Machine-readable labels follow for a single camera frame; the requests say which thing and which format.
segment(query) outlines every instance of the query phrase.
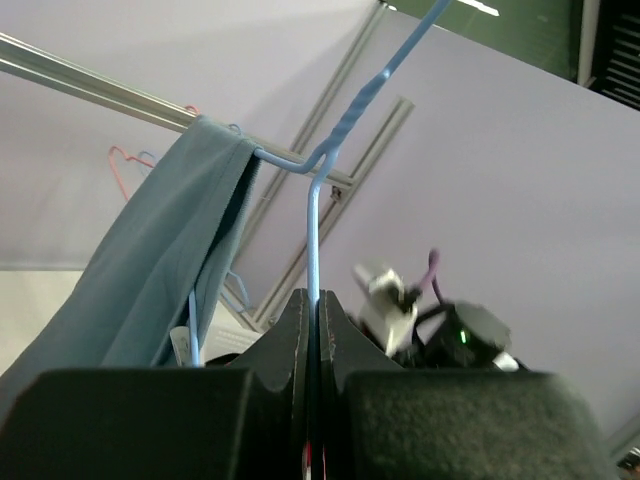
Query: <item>garment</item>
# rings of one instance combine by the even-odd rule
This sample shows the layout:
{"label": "garment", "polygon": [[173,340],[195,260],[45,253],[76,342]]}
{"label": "garment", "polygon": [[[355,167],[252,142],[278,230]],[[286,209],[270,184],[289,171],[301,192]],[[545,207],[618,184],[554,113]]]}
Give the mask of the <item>garment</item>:
{"label": "garment", "polygon": [[46,370],[175,364],[169,331],[187,323],[194,284],[204,338],[244,225],[256,148],[195,120],[126,204],[69,299],[0,377],[0,422]]}

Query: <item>black vent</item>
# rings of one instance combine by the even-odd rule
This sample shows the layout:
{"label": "black vent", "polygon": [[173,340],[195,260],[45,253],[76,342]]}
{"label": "black vent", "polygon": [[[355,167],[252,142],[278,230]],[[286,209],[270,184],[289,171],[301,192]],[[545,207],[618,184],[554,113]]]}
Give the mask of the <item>black vent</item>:
{"label": "black vent", "polygon": [[640,6],[603,3],[591,89],[640,110]]}

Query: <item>fluorescent light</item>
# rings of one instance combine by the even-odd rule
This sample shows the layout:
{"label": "fluorescent light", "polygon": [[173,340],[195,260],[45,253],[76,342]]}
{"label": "fluorescent light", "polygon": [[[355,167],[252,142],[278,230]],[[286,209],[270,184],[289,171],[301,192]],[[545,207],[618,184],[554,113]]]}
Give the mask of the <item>fluorescent light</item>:
{"label": "fluorescent light", "polygon": [[478,0],[458,0],[458,1],[460,3],[464,3],[465,5],[469,5],[470,7],[477,8],[483,13],[488,13],[489,15],[493,15],[494,17],[500,16],[500,12],[498,12],[498,10],[492,7],[488,7],[487,5],[485,5],[482,2],[479,2]]}

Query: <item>blue-gray fabric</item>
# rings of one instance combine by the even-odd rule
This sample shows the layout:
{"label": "blue-gray fabric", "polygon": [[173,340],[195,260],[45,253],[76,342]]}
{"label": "blue-gray fabric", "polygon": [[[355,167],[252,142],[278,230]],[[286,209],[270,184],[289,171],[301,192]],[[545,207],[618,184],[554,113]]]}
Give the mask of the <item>blue-gray fabric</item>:
{"label": "blue-gray fabric", "polygon": [[175,364],[169,331],[187,323],[194,284],[203,339],[244,226],[256,148],[195,120],[127,203],[69,299],[0,377],[0,421],[47,370]]}

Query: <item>white wall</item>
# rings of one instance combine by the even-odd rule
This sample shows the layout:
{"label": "white wall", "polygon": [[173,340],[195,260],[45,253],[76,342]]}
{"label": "white wall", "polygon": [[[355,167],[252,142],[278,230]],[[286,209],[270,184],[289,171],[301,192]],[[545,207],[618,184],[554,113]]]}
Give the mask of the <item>white wall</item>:
{"label": "white wall", "polygon": [[[0,31],[288,146],[374,3],[2,2]],[[7,74],[0,92],[0,268],[84,268],[124,204],[109,147],[161,156],[177,134]]]}
{"label": "white wall", "polygon": [[[0,271],[0,374],[45,327],[71,294],[81,273]],[[219,302],[211,327],[243,334],[242,327]],[[233,350],[233,343],[207,335],[201,350],[203,360],[229,353],[227,347]]]}
{"label": "white wall", "polygon": [[[386,15],[313,143],[416,22]],[[345,157],[398,94],[416,108],[322,247],[322,288],[357,312],[359,259],[415,281],[439,247],[445,294],[487,305],[515,354],[568,377],[611,434],[640,411],[640,114],[434,29]]]}

